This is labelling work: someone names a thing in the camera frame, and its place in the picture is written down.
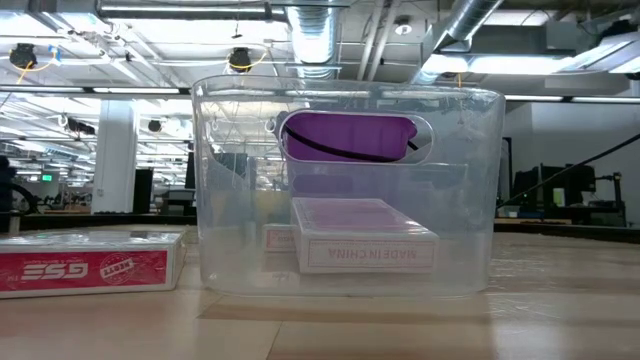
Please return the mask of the purple plastic bucket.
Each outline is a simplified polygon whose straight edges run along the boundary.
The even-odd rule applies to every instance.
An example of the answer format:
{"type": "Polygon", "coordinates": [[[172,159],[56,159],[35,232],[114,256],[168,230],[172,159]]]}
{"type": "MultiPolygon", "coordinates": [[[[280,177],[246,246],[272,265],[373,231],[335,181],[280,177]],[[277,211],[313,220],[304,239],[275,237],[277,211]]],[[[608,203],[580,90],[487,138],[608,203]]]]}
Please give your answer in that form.
{"type": "Polygon", "coordinates": [[[382,113],[298,110],[279,115],[279,140],[297,197],[384,198],[392,165],[417,147],[414,121],[382,113]]]}

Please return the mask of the silver round ventilation duct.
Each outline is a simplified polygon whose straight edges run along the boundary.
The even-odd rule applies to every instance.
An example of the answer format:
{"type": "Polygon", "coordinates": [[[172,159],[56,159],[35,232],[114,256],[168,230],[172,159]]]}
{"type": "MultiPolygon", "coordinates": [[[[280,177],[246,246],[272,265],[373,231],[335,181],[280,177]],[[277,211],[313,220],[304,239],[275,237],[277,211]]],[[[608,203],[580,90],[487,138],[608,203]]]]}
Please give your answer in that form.
{"type": "Polygon", "coordinates": [[[338,23],[337,0],[300,0],[286,8],[291,46],[299,77],[334,79],[338,23]]]}

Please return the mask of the black aluminium table frame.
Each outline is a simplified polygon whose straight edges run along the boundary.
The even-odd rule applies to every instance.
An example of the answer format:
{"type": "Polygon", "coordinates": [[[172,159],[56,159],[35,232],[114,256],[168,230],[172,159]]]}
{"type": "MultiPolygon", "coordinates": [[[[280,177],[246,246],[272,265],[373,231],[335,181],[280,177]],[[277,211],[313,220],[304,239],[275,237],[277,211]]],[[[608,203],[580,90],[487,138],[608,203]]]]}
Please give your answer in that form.
{"type": "Polygon", "coordinates": [[[196,225],[195,216],[142,214],[44,214],[18,216],[20,231],[112,225],[196,225]]]}

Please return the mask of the white building column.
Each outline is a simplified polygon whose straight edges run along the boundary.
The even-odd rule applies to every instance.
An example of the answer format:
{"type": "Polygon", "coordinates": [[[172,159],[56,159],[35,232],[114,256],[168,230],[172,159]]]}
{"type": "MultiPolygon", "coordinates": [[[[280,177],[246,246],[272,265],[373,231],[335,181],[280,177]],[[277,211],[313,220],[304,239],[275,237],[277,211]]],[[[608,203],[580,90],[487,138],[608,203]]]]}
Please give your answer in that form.
{"type": "Polygon", "coordinates": [[[133,209],[139,120],[132,101],[102,100],[91,213],[133,209]]]}

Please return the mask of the person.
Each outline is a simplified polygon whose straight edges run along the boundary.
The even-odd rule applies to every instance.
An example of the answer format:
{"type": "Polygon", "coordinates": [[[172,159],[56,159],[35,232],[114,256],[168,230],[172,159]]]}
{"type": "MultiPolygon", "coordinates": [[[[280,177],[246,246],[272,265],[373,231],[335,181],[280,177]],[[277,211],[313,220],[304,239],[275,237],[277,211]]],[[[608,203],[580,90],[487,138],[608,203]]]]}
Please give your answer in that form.
{"type": "Polygon", "coordinates": [[[16,176],[16,169],[11,166],[9,159],[0,155],[0,212],[13,209],[13,190],[10,185],[16,176]]]}

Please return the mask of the black cabinet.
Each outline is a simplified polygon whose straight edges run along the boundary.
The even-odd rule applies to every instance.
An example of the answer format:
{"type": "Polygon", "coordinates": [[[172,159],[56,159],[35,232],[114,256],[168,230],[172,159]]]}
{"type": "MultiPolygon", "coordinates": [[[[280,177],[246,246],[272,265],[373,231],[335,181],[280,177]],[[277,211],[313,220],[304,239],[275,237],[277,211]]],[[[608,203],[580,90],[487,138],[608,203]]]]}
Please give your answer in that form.
{"type": "Polygon", "coordinates": [[[134,196],[132,212],[147,214],[150,211],[153,193],[153,170],[137,169],[135,172],[134,196]]]}

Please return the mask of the frosted clear plastic bin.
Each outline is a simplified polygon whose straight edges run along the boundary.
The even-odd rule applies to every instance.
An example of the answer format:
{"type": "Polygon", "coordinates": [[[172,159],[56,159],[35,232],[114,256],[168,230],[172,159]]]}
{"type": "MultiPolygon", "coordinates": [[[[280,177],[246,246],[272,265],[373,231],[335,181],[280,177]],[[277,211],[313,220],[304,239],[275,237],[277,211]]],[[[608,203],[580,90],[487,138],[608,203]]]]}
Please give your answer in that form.
{"type": "Polygon", "coordinates": [[[452,296],[488,282],[505,99],[477,88],[221,75],[193,88],[201,275],[250,295],[452,296]],[[282,113],[405,116],[418,130],[381,199],[439,237],[429,273],[305,274],[294,252],[266,252],[265,224],[289,224],[282,113]]]}

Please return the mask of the silver slanted ventilation duct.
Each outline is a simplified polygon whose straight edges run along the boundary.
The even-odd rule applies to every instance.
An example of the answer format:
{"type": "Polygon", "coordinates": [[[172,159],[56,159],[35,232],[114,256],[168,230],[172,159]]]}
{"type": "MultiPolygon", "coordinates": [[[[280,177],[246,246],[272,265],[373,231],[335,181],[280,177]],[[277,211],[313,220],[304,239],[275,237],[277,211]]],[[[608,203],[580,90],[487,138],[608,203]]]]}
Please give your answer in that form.
{"type": "Polygon", "coordinates": [[[428,70],[427,61],[442,51],[467,53],[472,38],[504,0],[455,0],[449,16],[431,24],[421,44],[424,63],[409,80],[412,84],[432,84],[445,70],[428,70]]]}

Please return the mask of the black desk with monitors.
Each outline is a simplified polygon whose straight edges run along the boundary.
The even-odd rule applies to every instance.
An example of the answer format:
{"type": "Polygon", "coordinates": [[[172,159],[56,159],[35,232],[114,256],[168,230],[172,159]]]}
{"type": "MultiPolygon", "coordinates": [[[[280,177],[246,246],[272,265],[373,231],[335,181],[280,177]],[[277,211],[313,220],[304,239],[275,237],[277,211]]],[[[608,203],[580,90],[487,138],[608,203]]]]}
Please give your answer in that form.
{"type": "Polygon", "coordinates": [[[589,165],[573,167],[540,164],[519,171],[507,205],[518,207],[519,217],[569,220],[573,225],[626,227],[622,174],[597,176],[589,165]]]}

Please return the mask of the red white playing cards box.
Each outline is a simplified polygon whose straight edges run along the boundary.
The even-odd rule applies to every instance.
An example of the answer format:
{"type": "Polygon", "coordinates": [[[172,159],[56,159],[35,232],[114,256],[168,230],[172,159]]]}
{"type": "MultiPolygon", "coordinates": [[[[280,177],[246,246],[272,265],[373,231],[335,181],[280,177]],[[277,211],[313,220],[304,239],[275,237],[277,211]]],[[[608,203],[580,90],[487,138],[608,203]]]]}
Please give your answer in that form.
{"type": "Polygon", "coordinates": [[[381,199],[291,201],[299,270],[305,274],[431,272],[439,237],[381,199]]]}
{"type": "Polygon", "coordinates": [[[289,224],[265,224],[263,245],[266,252],[294,252],[293,227],[289,224]]]}
{"type": "Polygon", "coordinates": [[[167,291],[184,265],[178,231],[77,230],[0,239],[0,299],[167,291]]]}

